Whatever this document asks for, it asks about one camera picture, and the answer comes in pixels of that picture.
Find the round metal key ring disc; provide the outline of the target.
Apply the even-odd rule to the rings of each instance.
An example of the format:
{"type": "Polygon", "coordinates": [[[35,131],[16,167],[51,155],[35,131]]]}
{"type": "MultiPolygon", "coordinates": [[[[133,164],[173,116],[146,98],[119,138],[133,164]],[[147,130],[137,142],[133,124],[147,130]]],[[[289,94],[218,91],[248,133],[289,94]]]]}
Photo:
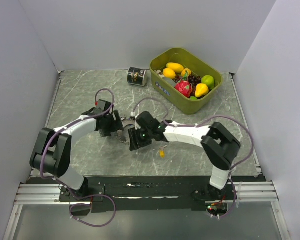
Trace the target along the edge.
{"type": "Polygon", "coordinates": [[[120,120],[123,130],[117,131],[117,140],[125,145],[130,145],[130,136],[128,131],[129,129],[133,129],[135,127],[135,120],[126,116],[121,117],[120,120]]]}

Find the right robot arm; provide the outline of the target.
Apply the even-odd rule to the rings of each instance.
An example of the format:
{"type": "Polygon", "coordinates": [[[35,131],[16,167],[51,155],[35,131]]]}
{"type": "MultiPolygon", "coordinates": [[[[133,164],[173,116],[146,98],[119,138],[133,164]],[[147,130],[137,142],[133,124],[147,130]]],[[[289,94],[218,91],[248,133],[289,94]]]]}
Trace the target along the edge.
{"type": "Polygon", "coordinates": [[[147,147],[153,140],[202,148],[213,165],[208,193],[216,200],[225,195],[232,163],[241,148],[241,143],[225,126],[219,122],[204,126],[190,126],[171,120],[159,122],[148,111],[139,115],[132,112],[131,118],[134,128],[128,130],[130,151],[147,147]]]}

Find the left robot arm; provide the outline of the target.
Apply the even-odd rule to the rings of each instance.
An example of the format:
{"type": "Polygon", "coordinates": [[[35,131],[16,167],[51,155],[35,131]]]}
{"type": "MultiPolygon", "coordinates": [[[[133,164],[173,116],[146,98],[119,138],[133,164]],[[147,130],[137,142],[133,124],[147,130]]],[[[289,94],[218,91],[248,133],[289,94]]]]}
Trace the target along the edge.
{"type": "Polygon", "coordinates": [[[82,137],[99,132],[101,137],[123,130],[123,124],[114,104],[98,100],[95,107],[82,113],[76,120],[54,129],[40,130],[29,164],[40,172],[43,179],[53,179],[69,189],[77,201],[89,195],[89,182],[86,177],[71,167],[71,151],[82,137]]]}

